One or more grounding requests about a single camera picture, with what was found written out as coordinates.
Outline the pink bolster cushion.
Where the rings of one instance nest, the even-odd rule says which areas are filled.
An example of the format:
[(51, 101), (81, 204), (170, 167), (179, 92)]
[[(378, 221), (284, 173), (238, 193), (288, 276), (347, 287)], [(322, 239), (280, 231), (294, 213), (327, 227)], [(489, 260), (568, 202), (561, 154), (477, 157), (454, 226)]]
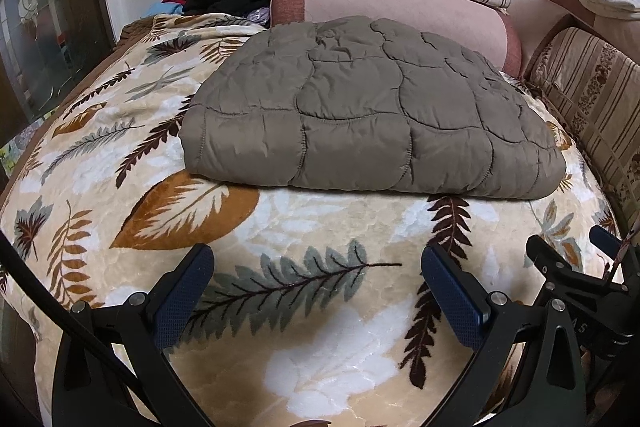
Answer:
[(354, 15), (389, 18), (454, 40), (506, 74), (520, 75), (521, 41), (509, 15), (471, 0), (271, 0), (270, 15), (273, 25)]

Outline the wooden glass wardrobe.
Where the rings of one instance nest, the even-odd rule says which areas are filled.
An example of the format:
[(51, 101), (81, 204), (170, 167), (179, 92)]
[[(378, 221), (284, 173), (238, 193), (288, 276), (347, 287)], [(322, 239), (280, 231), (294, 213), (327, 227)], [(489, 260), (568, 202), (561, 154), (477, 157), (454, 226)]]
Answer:
[(58, 107), (114, 45), (105, 0), (1, 0), (1, 140)]

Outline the leaf pattern plush blanket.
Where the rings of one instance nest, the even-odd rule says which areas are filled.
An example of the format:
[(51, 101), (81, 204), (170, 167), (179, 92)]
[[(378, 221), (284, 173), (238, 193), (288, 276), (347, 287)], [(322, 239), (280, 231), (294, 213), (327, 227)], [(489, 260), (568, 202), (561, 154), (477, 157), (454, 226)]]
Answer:
[(579, 148), (475, 52), (459, 65), (535, 113), (566, 162), (549, 196), (517, 200), (257, 188), (188, 173), (192, 96), (262, 30), (227, 14), (157, 17), (51, 120), (15, 169), (1, 228), (64, 307), (148, 291), (196, 243), (216, 268), (171, 364), (219, 426), (416, 426), (468, 359), (424, 287), (442, 245), (491, 291), (530, 303), (537, 234), (600, 275), (593, 225), (617, 228)]

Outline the olive quilted hooded jacket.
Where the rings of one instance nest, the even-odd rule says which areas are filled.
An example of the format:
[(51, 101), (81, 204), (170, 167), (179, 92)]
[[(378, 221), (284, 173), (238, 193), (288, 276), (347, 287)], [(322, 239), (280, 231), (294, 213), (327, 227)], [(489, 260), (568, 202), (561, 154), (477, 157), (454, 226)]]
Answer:
[(198, 88), (179, 135), (190, 173), (265, 187), (531, 200), (566, 170), (484, 55), (364, 16), (250, 37)]

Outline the striped floral side cushion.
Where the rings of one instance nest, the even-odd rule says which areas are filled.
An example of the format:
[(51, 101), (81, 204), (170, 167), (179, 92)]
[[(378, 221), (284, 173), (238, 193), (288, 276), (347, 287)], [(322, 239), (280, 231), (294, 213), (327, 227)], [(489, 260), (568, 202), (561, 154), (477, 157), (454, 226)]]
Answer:
[(529, 86), (588, 157), (618, 223), (639, 218), (639, 65), (575, 27), (539, 54)]

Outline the pink corner cushion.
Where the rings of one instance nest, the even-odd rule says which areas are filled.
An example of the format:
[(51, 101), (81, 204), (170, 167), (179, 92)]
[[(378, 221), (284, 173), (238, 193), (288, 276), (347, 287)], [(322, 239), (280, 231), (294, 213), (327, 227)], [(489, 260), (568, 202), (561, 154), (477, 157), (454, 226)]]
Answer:
[(639, 62), (638, 20), (597, 15), (579, 0), (512, 0), (506, 10), (521, 43), (521, 70), (526, 78), (544, 47), (562, 30), (577, 27), (595, 35)]

